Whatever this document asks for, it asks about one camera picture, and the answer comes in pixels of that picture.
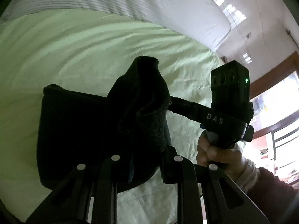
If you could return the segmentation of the dark red sleeve forearm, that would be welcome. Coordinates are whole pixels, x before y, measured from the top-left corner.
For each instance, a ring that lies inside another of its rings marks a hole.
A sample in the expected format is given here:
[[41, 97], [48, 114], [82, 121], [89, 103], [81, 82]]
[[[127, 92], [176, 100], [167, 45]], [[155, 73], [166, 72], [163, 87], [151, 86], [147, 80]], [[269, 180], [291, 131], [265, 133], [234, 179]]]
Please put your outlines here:
[[298, 223], [298, 189], [288, 185], [251, 160], [236, 184], [268, 218], [270, 223]]

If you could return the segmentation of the person's right hand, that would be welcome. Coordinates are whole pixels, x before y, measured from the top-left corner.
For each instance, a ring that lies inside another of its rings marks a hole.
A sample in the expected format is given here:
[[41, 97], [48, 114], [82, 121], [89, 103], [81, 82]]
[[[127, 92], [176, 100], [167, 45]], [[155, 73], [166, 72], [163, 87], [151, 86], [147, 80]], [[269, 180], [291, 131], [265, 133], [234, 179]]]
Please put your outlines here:
[[242, 151], [237, 144], [232, 149], [222, 150], [212, 146], [203, 131], [198, 139], [197, 145], [197, 164], [208, 166], [209, 162], [226, 164], [224, 172], [232, 180], [236, 181], [245, 171], [247, 161], [242, 155]]

